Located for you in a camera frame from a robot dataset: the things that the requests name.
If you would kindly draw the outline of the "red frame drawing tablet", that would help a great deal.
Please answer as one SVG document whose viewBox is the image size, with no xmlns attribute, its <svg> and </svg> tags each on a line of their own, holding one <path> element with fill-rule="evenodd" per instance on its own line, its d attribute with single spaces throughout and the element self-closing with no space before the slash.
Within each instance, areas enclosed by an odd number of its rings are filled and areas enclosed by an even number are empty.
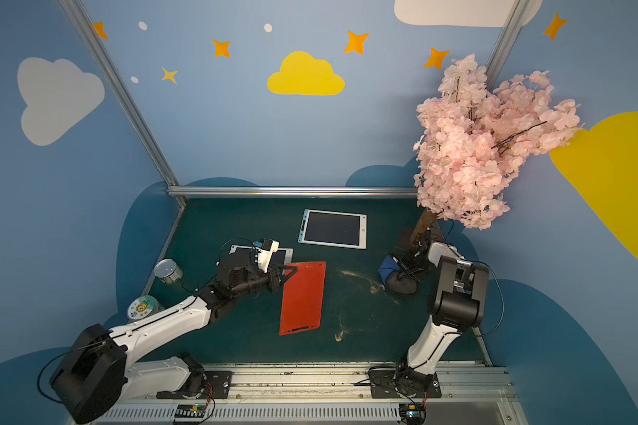
<svg viewBox="0 0 638 425">
<path fill-rule="evenodd" d="M 326 263 L 298 262 L 289 267 L 296 272 L 283 285 L 280 336 L 321 326 Z"/>
</svg>

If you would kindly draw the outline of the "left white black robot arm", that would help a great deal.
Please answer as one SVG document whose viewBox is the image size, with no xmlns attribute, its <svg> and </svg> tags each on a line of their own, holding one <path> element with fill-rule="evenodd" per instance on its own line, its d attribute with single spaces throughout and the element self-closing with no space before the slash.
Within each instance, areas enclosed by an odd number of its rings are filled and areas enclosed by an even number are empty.
<svg viewBox="0 0 638 425">
<path fill-rule="evenodd" d="M 179 336 L 218 322 L 238 299 L 281 289 L 298 271 L 269 261 L 269 253 L 260 249 L 237 251 L 219 263 L 214 278 L 176 305 L 127 325 L 85 329 L 50 378 L 74 422 L 91 423 L 127 398 L 209 395 L 206 370 L 191 355 L 147 363 L 141 359 Z"/>
</svg>

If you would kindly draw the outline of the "blue wiping cloth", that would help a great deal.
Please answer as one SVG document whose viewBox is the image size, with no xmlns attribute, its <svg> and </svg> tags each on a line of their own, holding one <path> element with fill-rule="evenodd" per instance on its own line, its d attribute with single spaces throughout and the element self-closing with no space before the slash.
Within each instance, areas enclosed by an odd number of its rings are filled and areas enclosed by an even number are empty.
<svg viewBox="0 0 638 425">
<path fill-rule="evenodd" d="M 398 260 L 392 255 L 384 258 L 377 273 L 386 288 L 396 294 L 411 296 L 418 292 L 418 282 L 405 272 Z"/>
</svg>

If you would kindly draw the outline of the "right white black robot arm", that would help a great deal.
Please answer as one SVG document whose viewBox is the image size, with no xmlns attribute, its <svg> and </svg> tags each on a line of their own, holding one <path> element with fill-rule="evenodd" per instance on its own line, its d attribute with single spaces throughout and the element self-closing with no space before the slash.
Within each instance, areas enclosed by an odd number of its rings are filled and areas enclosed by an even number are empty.
<svg viewBox="0 0 638 425">
<path fill-rule="evenodd" d="M 484 318 L 489 267 L 467 260 L 444 242 L 431 244 L 427 260 L 434 266 L 427 300 L 429 319 L 397 367 L 397 383 L 428 384 L 448 347 Z"/>
</svg>

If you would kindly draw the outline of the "white blue drawing tablet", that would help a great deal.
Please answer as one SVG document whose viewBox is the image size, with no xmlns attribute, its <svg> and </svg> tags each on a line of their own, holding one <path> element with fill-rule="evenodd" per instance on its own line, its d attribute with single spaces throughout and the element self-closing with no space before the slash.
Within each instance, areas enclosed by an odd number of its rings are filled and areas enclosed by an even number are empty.
<svg viewBox="0 0 638 425">
<path fill-rule="evenodd" d="M 300 244 L 365 250 L 367 216 L 306 209 L 299 231 Z"/>
</svg>

